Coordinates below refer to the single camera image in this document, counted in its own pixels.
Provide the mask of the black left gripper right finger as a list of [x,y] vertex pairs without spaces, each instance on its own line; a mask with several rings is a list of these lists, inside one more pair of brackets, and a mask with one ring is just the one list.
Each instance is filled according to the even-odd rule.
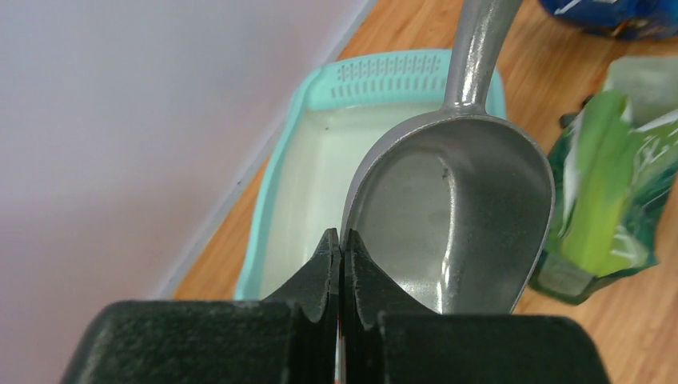
[[382,383],[385,352],[379,315],[433,312],[374,262],[357,231],[347,232],[342,255],[341,381]]

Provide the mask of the green cat litter bag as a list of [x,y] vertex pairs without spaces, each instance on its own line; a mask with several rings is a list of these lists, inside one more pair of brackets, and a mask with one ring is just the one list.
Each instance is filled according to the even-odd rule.
[[677,178],[677,59],[626,56],[562,132],[548,160],[554,214],[529,285],[578,305],[657,264],[656,228]]

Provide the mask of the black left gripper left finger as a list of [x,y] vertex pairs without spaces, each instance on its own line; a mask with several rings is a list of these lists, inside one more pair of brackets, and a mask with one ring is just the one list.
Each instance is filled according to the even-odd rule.
[[335,382],[340,268],[337,230],[327,229],[311,259],[265,298],[293,306],[288,383]]

